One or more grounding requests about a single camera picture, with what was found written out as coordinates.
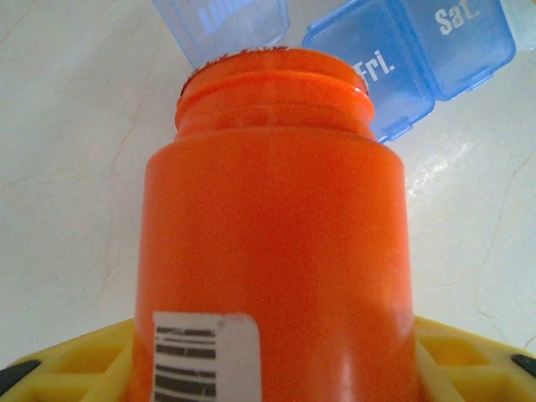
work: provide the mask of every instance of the countertop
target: countertop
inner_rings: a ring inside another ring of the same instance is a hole
[[[289,42],[339,3],[291,0]],[[133,315],[145,164],[190,73],[149,0],[0,3],[0,366]],[[415,312],[533,353],[535,111],[519,53],[389,144]]]

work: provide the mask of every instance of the white surface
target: white surface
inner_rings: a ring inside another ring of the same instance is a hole
[[[334,3],[291,1],[290,41]],[[0,3],[0,366],[132,316],[143,171],[189,72],[149,0]],[[415,312],[533,353],[535,72],[519,54],[392,145]]]

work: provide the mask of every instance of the yellow base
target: yellow base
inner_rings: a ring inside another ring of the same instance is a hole
[[[536,378],[511,356],[523,350],[417,318],[420,402],[536,402]],[[132,320],[18,360],[41,364],[0,402],[127,402]]]

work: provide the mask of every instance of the bottle neck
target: bottle neck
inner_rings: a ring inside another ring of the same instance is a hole
[[[339,59],[305,49],[264,49],[198,70],[177,104],[176,140],[233,128],[304,126],[368,129],[374,106],[364,79]]]

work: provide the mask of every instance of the orange pill bottle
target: orange pill bottle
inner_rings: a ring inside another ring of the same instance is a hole
[[[147,165],[131,402],[418,400],[404,169],[353,69],[223,58]]]

